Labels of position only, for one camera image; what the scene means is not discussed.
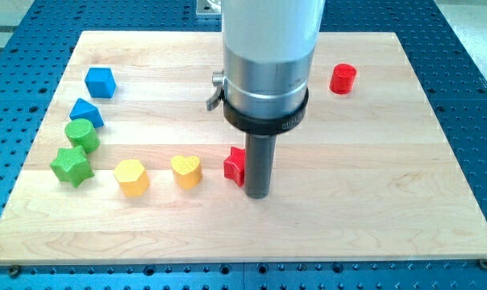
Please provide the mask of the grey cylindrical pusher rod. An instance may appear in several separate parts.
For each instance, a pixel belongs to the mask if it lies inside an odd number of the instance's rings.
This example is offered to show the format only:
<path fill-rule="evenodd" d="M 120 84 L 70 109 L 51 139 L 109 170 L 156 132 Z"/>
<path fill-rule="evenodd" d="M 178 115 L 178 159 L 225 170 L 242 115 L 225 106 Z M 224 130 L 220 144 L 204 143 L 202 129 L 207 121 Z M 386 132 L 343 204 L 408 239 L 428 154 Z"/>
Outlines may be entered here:
<path fill-rule="evenodd" d="M 244 192 L 253 199 L 268 195 L 273 169 L 276 136 L 246 134 Z"/>

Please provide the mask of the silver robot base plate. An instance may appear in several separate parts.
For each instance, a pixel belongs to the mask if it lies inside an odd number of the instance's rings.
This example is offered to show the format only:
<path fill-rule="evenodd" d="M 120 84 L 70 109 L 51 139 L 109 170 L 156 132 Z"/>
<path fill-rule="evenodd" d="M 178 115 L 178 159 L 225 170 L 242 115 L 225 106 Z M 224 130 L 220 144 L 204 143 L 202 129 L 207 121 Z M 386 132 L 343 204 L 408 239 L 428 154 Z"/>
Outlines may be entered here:
<path fill-rule="evenodd" d="M 196 15 L 199 18 L 216 18 L 221 15 L 222 0 L 196 0 Z"/>

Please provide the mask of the black clamp ring with lever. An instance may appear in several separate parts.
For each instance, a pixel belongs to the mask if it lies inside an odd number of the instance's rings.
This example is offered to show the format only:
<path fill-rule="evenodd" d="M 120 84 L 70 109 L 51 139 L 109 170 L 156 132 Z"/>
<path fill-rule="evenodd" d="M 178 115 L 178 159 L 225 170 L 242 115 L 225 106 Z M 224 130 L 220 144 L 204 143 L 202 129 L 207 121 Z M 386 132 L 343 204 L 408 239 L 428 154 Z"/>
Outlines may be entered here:
<path fill-rule="evenodd" d="M 220 102 L 223 102 L 224 118 L 237 129 L 250 135 L 280 135 L 292 130 L 303 120 L 306 106 L 309 100 L 309 90 L 306 89 L 301 105 L 292 113 L 279 118 L 253 118 L 239 112 L 225 98 L 223 88 L 225 76 L 224 71 L 213 72 L 212 83 L 215 87 L 214 94 L 206 100 L 206 109 L 214 110 Z"/>

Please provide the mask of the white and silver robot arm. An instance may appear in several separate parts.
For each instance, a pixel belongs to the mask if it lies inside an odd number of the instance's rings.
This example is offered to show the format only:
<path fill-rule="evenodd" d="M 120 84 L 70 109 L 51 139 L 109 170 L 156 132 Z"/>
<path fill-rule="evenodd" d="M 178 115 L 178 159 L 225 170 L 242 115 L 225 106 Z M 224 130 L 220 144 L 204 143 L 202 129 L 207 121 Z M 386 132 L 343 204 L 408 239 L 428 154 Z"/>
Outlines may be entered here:
<path fill-rule="evenodd" d="M 323 0 L 226 0 L 221 3 L 223 70 L 207 110 L 244 132 L 246 195 L 268 195 L 276 137 L 304 118 Z"/>

